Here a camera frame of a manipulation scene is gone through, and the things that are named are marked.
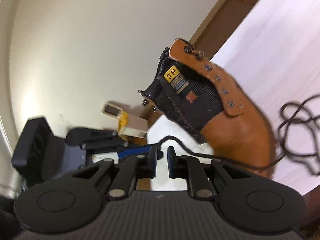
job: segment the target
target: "black fabric panel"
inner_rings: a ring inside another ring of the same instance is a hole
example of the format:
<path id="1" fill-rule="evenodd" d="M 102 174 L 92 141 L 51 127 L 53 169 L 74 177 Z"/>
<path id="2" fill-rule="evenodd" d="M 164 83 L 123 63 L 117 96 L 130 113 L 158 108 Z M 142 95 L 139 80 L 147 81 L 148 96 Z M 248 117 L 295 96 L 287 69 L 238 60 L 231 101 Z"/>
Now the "black fabric panel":
<path id="1" fill-rule="evenodd" d="M 188 80 L 190 88 L 198 96 L 190 103 L 184 93 L 177 94 L 171 85 L 163 78 L 160 80 L 163 93 L 166 94 L 179 109 L 180 118 L 186 120 L 191 125 L 190 128 L 200 131 L 213 117 L 223 111 L 222 102 L 215 86 L 205 77 L 200 76 L 189 67 L 180 62 L 175 62 L 175 66 L 181 74 Z"/>
<path id="2" fill-rule="evenodd" d="M 198 143 L 202 144 L 205 142 L 204 137 L 200 134 L 200 131 L 197 130 L 182 114 L 180 109 L 177 107 L 176 102 L 169 97 L 164 90 L 160 93 L 159 97 L 157 98 L 157 106 L 159 109 L 165 114 L 165 116 L 177 123 L 183 129 L 185 129 Z"/>

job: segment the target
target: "boot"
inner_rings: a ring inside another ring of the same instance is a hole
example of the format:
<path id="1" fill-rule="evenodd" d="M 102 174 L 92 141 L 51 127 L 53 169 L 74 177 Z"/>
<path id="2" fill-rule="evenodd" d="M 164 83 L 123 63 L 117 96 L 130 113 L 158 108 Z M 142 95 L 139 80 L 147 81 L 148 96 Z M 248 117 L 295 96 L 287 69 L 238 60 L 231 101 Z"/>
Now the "boot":
<path id="1" fill-rule="evenodd" d="M 160 57 L 153 83 L 141 95 L 215 155 L 264 168 L 275 160 L 271 125 L 236 81 L 187 41 L 177 39 Z M 270 178 L 274 167 L 260 171 Z"/>

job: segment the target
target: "metal pin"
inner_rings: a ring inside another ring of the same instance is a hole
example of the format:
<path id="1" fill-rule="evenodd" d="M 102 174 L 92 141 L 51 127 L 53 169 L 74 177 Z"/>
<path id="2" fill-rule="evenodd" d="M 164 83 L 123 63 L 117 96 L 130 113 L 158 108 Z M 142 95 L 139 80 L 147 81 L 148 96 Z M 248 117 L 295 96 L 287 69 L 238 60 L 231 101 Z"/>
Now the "metal pin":
<path id="1" fill-rule="evenodd" d="M 208 189 L 201 189 L 201 190 L 197 191 L 197 196 L 198 197 L 203 197 L 203 198 L 211 197 L 212 196 L 212 191 L 208 190 Z"/>
<path id="2" fill-rule="evenodd" d="M 204 66 L 204 69 L 207 70 L 207 71 L 211 71 L 212 70 L 212 67 L 210 65 L 205 65 Z"/>
<path id="3" fill-rule="evenodd" d="M 144 100 L 142 101 L 142 106 L 143 106 L 143 107 L 147 106 L 148 104 L 149 104 L 149 101 L 148 101 L 148 100 L 144 99 Z"/>
<path id="4" fill-rule="evenodd" d="M 196 54 L 196 59 L 201 60 L 204 57 L 204 52 L 203 51 L 198 51 Z"/>
<path id="5" fill-rule="evenodd" d="M 184 47 L 184 51 L 188 54 L 192 53 L 194 51 L 195 47 L 192 46 L 192 45 L 189 45 L 189 46 L 185 46 Z"/>
<path id="6" fill-rule="evenodd" d="M 122 197 L 124 196 L 125 192 L 123 189 L 115 188 L 109 191 L 109 195 L 111 197 Z"/>

